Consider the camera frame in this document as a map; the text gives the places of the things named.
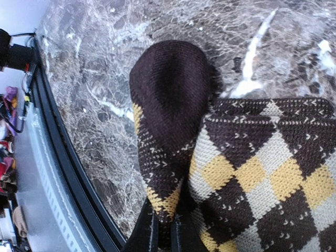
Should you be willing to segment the tan brown argyle sock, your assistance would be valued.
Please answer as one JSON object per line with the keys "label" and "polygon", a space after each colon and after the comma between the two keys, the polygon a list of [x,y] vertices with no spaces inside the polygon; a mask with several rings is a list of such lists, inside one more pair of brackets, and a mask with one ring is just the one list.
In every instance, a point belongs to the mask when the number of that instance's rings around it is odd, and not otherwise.
{"label": "tan brown argyle sock", "polygon": [[158,247],[185,205],[206,251],[335,251],[335,119],[323,98],[214,95],[186,41],[149,47],[130,72],[139,167]]}

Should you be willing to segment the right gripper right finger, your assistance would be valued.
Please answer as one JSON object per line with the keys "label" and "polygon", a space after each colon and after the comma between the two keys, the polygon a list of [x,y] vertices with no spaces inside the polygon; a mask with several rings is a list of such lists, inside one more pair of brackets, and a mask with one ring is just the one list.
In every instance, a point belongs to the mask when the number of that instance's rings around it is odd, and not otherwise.
{"label": "right gripper right finger", "polygon": [[171,226],[171,251],[208,252],[188,212],[177,213]]}

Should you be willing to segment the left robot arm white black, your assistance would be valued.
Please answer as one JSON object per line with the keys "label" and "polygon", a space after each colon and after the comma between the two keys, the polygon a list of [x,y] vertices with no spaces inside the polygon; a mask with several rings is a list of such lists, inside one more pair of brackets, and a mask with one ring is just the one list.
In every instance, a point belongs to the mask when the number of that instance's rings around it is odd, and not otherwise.
{"label": "left robot arm white black", "polygon": [[5,68],[29,72],[34,62],[32,47],[11,44],[12,36],[1,29],[1,71]]}

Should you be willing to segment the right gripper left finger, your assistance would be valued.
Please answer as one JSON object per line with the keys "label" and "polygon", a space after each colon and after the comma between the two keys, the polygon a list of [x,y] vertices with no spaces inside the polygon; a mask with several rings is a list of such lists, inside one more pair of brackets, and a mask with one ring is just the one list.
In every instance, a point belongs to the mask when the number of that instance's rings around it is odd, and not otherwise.
{"label": "right gripper left finger", "polygon": [[158,252],[159,222],[148,199],[122,252]]}

